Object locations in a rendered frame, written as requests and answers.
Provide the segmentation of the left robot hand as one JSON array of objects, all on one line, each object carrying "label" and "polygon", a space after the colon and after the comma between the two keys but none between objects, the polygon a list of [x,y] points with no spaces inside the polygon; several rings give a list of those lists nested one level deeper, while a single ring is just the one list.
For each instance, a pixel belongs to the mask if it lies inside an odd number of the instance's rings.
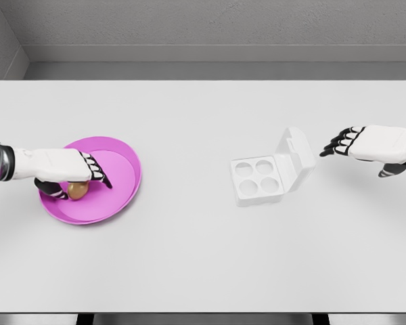
[{"label": "left robot hand", "polygon": [[40,157],[34,183],[45,195],[68,200],[68,193],[60,185],[62,182],[100,181],[112,189],[108,176],[91,154],[74,148],[64,148],[41,150]]}]

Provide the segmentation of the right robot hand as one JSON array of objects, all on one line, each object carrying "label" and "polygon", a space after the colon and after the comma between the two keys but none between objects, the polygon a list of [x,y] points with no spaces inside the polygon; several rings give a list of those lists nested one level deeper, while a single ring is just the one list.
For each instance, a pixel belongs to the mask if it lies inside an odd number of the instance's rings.
[{"label": "right robot hand", "polygon": [[319,155],[333,154],[382,163],[380,178],[399,175],[406,171],[406,128],[381,125],[346,128]]}]

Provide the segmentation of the brown egg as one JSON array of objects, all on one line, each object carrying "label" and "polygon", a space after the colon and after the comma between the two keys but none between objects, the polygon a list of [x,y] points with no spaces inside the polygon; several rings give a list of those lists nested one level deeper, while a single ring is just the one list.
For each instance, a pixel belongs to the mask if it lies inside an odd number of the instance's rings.
[{"label": "brown egg", "polygon": [[80,200],[89,191],[89,182],[70,182],[67,194],[72,200]]}]

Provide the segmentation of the white egg box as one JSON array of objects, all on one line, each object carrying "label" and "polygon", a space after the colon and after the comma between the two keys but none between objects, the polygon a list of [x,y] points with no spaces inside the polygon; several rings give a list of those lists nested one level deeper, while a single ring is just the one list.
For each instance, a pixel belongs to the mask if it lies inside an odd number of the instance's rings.
[{"label": "white egg box", "polygon": [[236,205],[280,202],[302,186],[315,165],[306,135],[297,127],[288,127],[274,154],[230,162]]}]

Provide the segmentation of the pink round plate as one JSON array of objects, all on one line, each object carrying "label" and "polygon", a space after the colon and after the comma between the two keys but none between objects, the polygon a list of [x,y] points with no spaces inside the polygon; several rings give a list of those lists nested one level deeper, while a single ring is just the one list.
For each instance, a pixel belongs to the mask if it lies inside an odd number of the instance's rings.
[{"label": "pink round plate", "polygon": [[86,225],[103,221],[127,206],[141,183],[141,162],[128,144],[112,137],[86,137],[65,146],[94,157],[108,176],[112,188],[91,181],[88,192],[79,200],[58,200],[42,192],[43,208],[65,223]]}]

